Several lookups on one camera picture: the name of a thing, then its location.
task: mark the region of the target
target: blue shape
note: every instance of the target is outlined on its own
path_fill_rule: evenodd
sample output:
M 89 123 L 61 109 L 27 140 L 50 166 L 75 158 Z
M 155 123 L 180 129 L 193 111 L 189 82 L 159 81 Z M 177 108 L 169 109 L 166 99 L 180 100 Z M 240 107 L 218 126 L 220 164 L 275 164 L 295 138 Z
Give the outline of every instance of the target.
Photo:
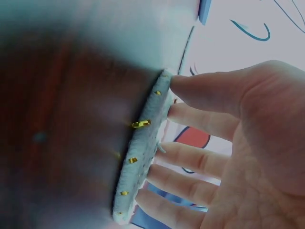
M 240 27 L 242 27 L 244 30 L 247 30 L 249 27 L 248 26 L 246 26 L 246 25 L 243 25 L 243 24 L 241 24 L 241 23 L 236 23 L 236 24 L 238 24 Z
M 201 0 L 199 6 L 199 21 L 202 25 L 206 24 L 208 19 L 212 0 Z
M 234 20 L 230 20 L 231 22 L 233 22 L 233 24 L 235 26 L 237 26 L 237 28 L 239 28 L 242 32 L 244 32 L 245 34 L 247 34 L 249 37 L 257 40 L 257 41 L 260 41 L 260 42 L 266 42 L 267 40 L 270 39 L 271 35 L 270 35 L 270 31 L 269 31 L 269 28 L 268 26 L 264 23 L 264 26 L 268 32 L 268 36 L 266 38 L 259 38 L 259 37 L 256 37 L 254 35 L 252 35 L 251 33 L 249 33 L 248 31 L 246 31 L 239 23 L 235 22 Z

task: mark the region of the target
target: fabric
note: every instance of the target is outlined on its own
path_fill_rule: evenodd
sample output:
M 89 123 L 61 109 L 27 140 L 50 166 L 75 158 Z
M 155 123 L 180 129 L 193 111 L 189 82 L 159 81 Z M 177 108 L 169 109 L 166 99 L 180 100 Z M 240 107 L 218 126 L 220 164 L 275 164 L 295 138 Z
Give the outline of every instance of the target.
M 155 83 L 144 106 L 139 122 L 150 121 L 150 125 L 135 129 L 129 143 L 117 185 L 113 206 L 113 218 L 120 225 L 130 222 L 135 209 L 135 197 L 144 185 L 161 137 L 164 135 L 167 113 L 173 104 L 169 91 L 173 74 L 164 70 Z

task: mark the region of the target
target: knuckle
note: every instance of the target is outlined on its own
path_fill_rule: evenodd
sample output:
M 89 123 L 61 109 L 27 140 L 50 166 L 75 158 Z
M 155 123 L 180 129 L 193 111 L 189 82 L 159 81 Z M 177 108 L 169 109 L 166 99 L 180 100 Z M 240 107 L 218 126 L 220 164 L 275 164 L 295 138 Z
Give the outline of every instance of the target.
M 208 158 L 209 158 L 209 154 L 208 153 L 204 153 L 201 154 L 199 159 L 198 159 L 198 164 L 197 164 L 197 169 L 200 171 L 205 171 L 206 168 L 206 164 L 208 162 Z
M 188 192 L 187 192 L 187 196 L 189 196 L 189 198 L 191 199 L 195 199 L 194 197 L 196 196 L 198 189 L 200 186 L 200 182 L 199 181 L 194 181 L 190 184 L 190 186 L 188 187 Z

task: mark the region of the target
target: palm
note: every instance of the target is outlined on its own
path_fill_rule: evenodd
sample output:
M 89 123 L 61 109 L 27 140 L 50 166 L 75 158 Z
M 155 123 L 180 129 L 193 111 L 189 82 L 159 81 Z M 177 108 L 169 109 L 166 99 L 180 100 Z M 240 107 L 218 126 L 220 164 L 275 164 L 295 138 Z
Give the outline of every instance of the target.
M 292 201 L 266 178 L 239 124 L 234 133 L 232 158 L 202 228 L 294 229 L 297 227 L 291 217 L 283 215 L 293 208 Z

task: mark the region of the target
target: hand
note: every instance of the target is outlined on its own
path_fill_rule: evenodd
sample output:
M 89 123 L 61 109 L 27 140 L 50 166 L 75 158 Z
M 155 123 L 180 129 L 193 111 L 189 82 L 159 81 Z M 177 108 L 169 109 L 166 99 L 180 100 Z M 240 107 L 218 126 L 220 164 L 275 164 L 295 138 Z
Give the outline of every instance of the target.
M 250 68 L 175 77 L 184 104 L 169 118 L 232 141 L 231 157 L 164 144 L 165 162 L 216 177 L 220 186 L 152 165 L 148 181 L 207 213 L 178 207 L 140 190 L 137 202 L 173 229 L 305 228 L 305 72 L 272 61 Z

